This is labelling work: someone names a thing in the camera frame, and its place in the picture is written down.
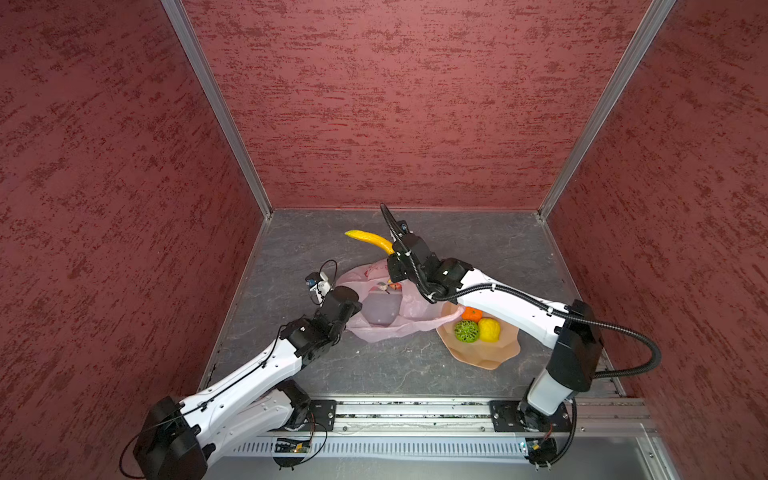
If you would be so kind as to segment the green fake fruit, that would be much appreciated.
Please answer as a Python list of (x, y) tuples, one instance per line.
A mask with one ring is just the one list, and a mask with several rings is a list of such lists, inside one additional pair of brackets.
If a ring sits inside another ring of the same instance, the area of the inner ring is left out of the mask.
[(462, 343), (474, 343), (480, 338), (479, 324), (473, 320), (460, 320), (454, 324), (453, 333)]

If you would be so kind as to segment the orange fake tangerine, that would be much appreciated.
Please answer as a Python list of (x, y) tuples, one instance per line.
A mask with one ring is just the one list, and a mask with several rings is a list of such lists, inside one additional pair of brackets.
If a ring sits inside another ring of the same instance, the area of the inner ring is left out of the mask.
[(475, 308), (465, 307), (461, 318), (465, 321), (479, 322), (483, 319), (484, 313)]

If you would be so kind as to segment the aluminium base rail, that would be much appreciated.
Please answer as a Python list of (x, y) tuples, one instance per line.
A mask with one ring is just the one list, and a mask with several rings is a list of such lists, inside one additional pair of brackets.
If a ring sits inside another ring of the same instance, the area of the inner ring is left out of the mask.
[(513, 400), (336, 397), (276, 389), (243, 407), (163, 399), (134, 448), (146, 479), (200, 479), (218, 460), (264, 457), (281, 468), (331, 458), (469, 461), (564, 470), (577, 461), (677, 471), (645, 403), (635, 398), (564, 404), (537, 426)]

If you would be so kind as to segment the yellow fake lemon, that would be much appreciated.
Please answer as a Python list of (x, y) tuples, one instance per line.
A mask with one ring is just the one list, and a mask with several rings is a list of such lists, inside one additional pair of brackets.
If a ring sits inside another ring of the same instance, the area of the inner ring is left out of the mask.
[(478, 339), (485, 343), (496, 343), (500, 340), (501, 324), (492, 318), (482, 318), (478, 321)]

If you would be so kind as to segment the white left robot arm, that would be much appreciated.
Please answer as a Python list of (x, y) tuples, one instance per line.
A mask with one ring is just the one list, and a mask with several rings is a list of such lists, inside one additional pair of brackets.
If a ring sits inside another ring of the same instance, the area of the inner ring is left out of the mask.
[(334, 346), (361, 308), (354, 290), (335, 287), (313, 315), (281, 326), (262, 353), (223, 380), (152, 405), (124, 449), (140, 478), (201, 479), (238, 442), (284, 426), (299, 428), (310, 399), (293, 376)]

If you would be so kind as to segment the left aluminium corner post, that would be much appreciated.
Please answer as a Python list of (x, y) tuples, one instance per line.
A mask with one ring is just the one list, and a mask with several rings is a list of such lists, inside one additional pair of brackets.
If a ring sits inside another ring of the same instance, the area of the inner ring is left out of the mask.
[(215, 79), (183, 2), (179, 0), (162, 0), (161, 4), (250, 191), (259, 206), (262, 216), (267, 221), (270, 221), (274, 214), (273, 206), (269, 201), (266, 189), (256, 171), (245, 142)]

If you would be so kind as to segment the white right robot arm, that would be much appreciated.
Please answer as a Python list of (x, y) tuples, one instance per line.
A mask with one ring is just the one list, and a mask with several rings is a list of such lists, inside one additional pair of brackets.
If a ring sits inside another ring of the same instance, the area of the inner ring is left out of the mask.
[(393, 253), (387, 259), (392, 281), (413, 283), (431, 303), (480, 310), (551, 350), (546, 367), (518, 405), (519, 422), (527, 430), (547, 430), (566, 400), (590, 390), (603, 349), (599, 329), (588, 323), (590, 307), (581, 301), (570, 305), (545, 301), (496, 281), (466, 262), (441, 260), (412, 233), (395, 233), (393, 238)]

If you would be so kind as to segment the pink plastic bag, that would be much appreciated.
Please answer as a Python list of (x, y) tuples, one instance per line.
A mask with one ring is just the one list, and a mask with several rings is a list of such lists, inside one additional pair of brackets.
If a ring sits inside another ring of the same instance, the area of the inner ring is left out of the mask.
[(337, 285), (353, 289), (362, 304), (348, 321), (347, 331), (376, 343), (435, 330), (452, 321), (441, 314), (442, 306), (450, 302), (429, 303), (409, 281), (400, 282), (401, 292), (390, 292), (389, 283), (386, 259), (355, 267), (340, 277)]

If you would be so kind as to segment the right aluminium corner post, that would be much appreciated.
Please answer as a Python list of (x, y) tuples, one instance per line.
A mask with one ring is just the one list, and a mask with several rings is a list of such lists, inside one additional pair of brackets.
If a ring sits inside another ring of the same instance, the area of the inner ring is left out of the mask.
[(541, 223), (547, 222), (675, 4), (675, 0), (650, 2), (559, 175), (538, 209)]

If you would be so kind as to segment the yellow fake banana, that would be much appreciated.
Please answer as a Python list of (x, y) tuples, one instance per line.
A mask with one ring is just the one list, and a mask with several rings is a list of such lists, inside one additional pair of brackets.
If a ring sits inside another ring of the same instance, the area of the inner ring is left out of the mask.
[(376, 246), (383, 250), (387, 255), (392, 255), (394, 253), (392, 241), (377, 234), (362, 230), (349, 230), (345, 232), (345, 235), (354, 240)]

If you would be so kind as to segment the pink wavy bowl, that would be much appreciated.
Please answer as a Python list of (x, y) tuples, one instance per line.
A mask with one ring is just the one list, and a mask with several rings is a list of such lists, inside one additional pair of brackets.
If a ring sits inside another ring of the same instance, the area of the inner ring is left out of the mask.
[(496, 343), (485, 343), (480, 340), (474, 343), (462, 343), (456, 340), (453, 327), (456, 322), (463, 320), (461, 318), (463, 311), (461, 306), (445, 303), (442, 306), (441, 314), (450, 317), (452, 321), (437, 329), (443, 344), (456, 360), (485, 370), (495, 370), (502, 363), (520, 353), (519, 329), (502, 322), (483, 310), (481, 310), (484, 313), (483, 318), (492, 318), (501, 324), (500, 340)]

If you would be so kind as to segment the aluminium corner post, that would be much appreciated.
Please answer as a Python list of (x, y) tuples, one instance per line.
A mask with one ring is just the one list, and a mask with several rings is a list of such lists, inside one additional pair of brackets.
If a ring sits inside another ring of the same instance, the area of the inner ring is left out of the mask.
[(541, 223), (547, 222), (675, 4), (675, 0), (650, 2), (559, 175), (538, 209)]
[(183, 2), (179, 0), (162, 0), (161, 4), (250, 191), (259, 206), (262, 216), (267, 221), (270, 221), (274, 214), (273, 206), (269, 201), (266, 189), (256, 171), (245, 142), (215, 79)]

